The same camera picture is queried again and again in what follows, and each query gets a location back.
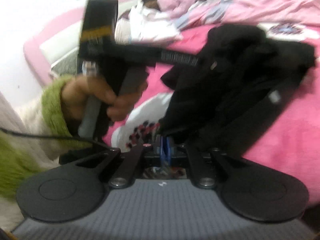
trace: gray handle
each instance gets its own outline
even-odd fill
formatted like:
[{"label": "gray handle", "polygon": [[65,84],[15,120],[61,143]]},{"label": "gray handle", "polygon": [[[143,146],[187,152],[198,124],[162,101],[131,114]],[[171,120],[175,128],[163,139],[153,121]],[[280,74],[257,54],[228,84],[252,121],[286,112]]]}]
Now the gray handle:
[{"label": "gray handle", "polygon": [[[119,95],[133,93],[137,87],[142,84],[148,77],[144,67],[133,66],[127,71],[127,74],[122,82]],[[78,129],[78,135],[82,138],[93,138],[98,115],[100,112],[101,102],[96,97],[89,97],[84,117]]]},{"label": "gray handle", "polygon": [[78,135],[82,138],[93,138],[96,122],[100,112],[101,101],[94,96],[88,98],[84,117],[78,128]]}]

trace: black circular pad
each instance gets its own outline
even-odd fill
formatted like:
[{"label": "black circular pad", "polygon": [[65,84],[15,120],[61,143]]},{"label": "black circular pad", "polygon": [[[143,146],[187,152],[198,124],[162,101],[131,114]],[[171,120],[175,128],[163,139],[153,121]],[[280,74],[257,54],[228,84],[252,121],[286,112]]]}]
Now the black circular pad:
[{"label": "black circular pad", "polygon": [[300,216],[309,193],[298,179],[267,167],[235,171],[221,189],[234,212],[260,222],[283,222]]},{"label": "black circular pad", "polygon": [[93,169],[67,164],[25,180],[17,190],[17,203],[25,216],[53,223],[89,214],[104,196]]}]

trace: black fabric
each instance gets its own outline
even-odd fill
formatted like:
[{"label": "black fabric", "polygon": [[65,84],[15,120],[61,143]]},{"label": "black fabric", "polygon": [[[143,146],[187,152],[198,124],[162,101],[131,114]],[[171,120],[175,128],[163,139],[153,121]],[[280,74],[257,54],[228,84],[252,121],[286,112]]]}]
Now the black fabric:
[{"label": "black fabric", "polygon": [[[174,93],[160,132],[178,143],[192,138],[202,150],[221,147],[232,154],[242,154],[263,134],[315,65],[313,46],[271,40],[248,25],[211,29],[198,55],[197,67],[176,65],[161,77]],[[281,98],[276,104],[268,97],[274,90]]]},{"label": "black fabric", "polygon": [[67,153],[61,155],[59,157],[59,164],[64,165],[67,163],[71,163],[77,160],[80,160],[82,158],[88,157],[90,155],[93,155],[97,153],[93,147],[81,149],[81,150],[73,150],[68,151]]}]

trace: white wall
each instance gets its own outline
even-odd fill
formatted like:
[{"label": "white wall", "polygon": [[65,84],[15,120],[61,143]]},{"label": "white wall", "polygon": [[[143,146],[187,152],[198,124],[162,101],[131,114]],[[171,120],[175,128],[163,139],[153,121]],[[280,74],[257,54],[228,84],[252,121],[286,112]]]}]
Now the white wall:
[{"label": "white wall", "polygon": [[85,0],[0,0],[0,92],[14,106],[36,97],[41,87],[24,60],[23,43],[55,16]]}]

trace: black plastic base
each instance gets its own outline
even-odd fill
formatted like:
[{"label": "black plastic base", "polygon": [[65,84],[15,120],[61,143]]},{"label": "black plastic base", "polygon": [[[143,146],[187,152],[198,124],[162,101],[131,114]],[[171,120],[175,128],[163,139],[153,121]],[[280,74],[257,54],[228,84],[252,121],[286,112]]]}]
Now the black plastic base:
[{"label": "black plastic base", "polygon": [[244,159],[231,159],[217,150],[204,155],[189,145],[176,147],[170,140],[163,141],[158,139],[153,147],[135,146],[122,155],[112,148],[33,176],[18,189],[18,205],[28,217],[44,222],[84,217],[101,205],[110,190],[133,185],[141,168],[160,166],[166,150],[159,149],[166,148],[173,166],[190,171],[195,187],[215,190],[240,216],[283,222],[300,216],[306,208],[308,190],[292,176]]}]

